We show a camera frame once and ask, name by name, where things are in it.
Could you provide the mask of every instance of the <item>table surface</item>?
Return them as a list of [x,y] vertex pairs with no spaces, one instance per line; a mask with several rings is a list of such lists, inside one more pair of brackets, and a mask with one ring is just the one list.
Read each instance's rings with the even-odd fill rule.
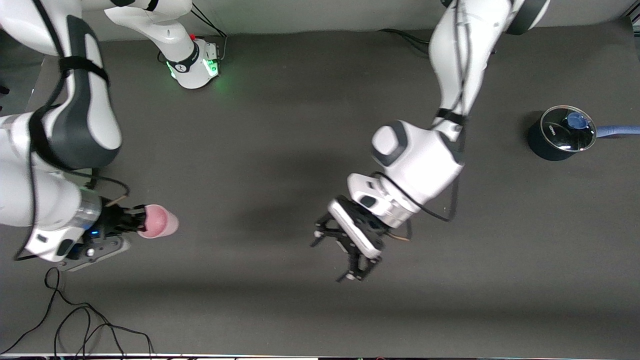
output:
[[[160,203],[180,229],[133,236],[126,253],[67,274],[67,294],[149,333],[158,352],[637,359],[640,141],[599,139],[561,162],[524,141],[535,112],[557,104],[598,125],[640,124],[630,23],[534,29],[496,48],[457,219],[414,216],[414,239],[387,241],[367,281],[336,284],[346,256],[331,241],[309,248],[313,223],[350,173],[378,170],[379,126],[430,124],[429,60],[387,33],[233,36],[221,76],[185,90],[151,42],[103,43],[124,136],[104,173],[131,185],[126,205]],[[429,205],[444,210],[446,196]],[[43,314],[49,264],[10,262],[24,229],[1,231],[5,347]],[[15,351],[52,351],[69,311],[57,302]],[[64,328],[67,350],[84,321]],[[95,347],[115,350],[107,336]]]

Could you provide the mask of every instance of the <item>black pot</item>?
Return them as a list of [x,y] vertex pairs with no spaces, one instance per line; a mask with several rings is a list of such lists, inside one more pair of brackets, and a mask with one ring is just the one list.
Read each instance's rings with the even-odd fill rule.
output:
[[582,110],[573,106],[554,106],[530,128],[527,143],[539,157],[565,160],[585,151],[596,140],[596,127]]

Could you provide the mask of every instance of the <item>gray table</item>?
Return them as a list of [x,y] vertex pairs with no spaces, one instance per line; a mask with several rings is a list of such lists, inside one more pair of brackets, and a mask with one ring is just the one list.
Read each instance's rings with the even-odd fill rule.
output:
[[[159,352],[637,359],[640,141],[553,163],[523,139],[530,112],[557,104],[640,123],[633,46],[627,20],[504,37],[472,111],[455,222],[417,215],[414,240],[388,241],[367,282],[336,284],[345,255],[308,247],[313,222],[349,173],[377,169],[380,125],[431,122],[429,61],[386,33],[234,36],[221,77],[185,90],[151,42],[103,44],[124,134],[106,173],[132,186],[128,204],[163,204],[181,227],[68,274],[67,293]],[[2,228],[2,345],[49,293],[47,263],[9,260],[23,232]],[[16,350],[50,352],[69,310],[56,304]],[[69,350],[83,321],[63,332]],[[115,351],[107,337],[95,349]]]

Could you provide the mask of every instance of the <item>blue handle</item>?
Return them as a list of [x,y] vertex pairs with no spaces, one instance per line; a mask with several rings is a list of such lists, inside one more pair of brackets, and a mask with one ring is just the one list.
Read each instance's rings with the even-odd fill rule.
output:
[[611,135],[640,135],[640,126],[598,126],[597,137],[603,138]]

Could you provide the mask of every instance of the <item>black button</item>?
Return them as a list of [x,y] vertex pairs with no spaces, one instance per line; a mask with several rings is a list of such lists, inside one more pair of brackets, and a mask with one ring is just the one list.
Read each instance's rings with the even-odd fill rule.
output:
[[58,251],[56,252],[56,255],[62,256],[66,254],[71,248],[71,245],[73,244],[74,244],[74,241],[71,239],[62,240],[62,242],[60,243],[60,246],[58,247]]
[[370,208],[371,206],[374,206],[376,204],[376,199],[372,198],[371,196],[364,195],[360,198],[360,203]]

